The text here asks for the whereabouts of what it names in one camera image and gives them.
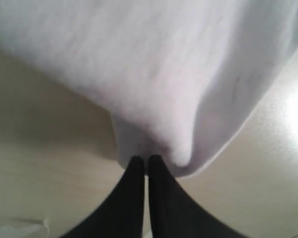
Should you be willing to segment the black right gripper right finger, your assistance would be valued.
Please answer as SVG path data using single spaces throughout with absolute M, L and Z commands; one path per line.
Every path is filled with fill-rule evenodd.
M 154 238 L 237 238 L 180 186 L 159 155 L 148 162 L 149 212 Z

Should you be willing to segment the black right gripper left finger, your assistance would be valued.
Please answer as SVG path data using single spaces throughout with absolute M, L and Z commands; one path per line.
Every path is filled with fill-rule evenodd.
M 64 238 L 141 238 L 144 220 L 145 168 L 131 158 L 123 176 L 102 204 Z

